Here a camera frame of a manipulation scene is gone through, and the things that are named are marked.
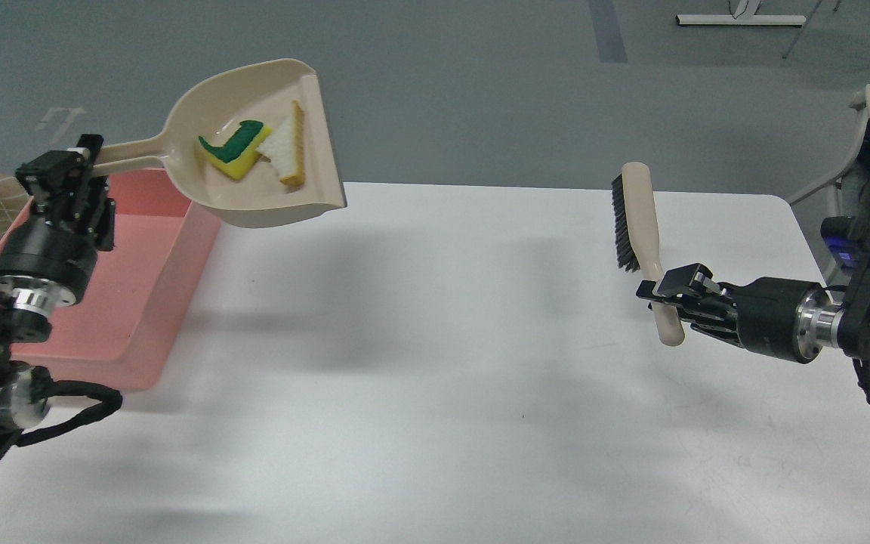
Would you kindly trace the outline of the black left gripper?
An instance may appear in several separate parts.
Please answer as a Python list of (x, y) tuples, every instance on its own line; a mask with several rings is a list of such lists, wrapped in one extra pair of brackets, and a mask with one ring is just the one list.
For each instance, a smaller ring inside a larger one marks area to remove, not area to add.
[(81, 134), (79, 151), (48, 151), (15, 169), (31, 196), (31, 217), (0, 251), (0, 292), (17, 307), (82, 303), (99, 252), (113, 250), (116, 202), (94, 174), (103, 137)]

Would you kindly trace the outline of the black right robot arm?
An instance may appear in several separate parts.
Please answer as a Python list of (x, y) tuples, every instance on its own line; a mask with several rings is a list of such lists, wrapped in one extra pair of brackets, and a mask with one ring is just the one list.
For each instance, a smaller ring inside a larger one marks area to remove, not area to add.
[(640, 283), (636, 295), (676, 312), (680, 323), (723, 343), (780, 360), (807, 364), (823, 348), (853, 361), (870, 405), (870, 230), (852, 217), (825, 219), (822, 240), (850, 272), (845, 286), (762, 277), (745, 286), (714, 281), (692, 263)]

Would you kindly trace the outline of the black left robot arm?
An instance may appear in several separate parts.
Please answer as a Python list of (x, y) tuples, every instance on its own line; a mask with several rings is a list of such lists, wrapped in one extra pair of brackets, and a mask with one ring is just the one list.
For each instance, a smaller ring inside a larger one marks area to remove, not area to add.
[(31, 201), (0, 252), (0, 461), (11, 448), (53, 440), (123, 406), (114, 388), (58, 380), (13, 356), (15, 344), (51, 337), (54, 311), (82, 303), (99, 254), (114, 247), (116, 202), (107, 176), (94, 172), (103, 142), (80, 135), (15, 172)]

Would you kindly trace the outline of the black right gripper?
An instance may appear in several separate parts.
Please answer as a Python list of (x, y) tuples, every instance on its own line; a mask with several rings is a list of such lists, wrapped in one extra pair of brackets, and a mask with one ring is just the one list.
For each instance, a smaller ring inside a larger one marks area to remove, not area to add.
[(819, 283), (762, 277), (737, 286), (715, 282), (708, 266), (691, 263), (659, 281), (643, 280), (636, 296), (676, 311), (691, 330), (753, 354), (807, 364), (832, 347), (832, 299)]

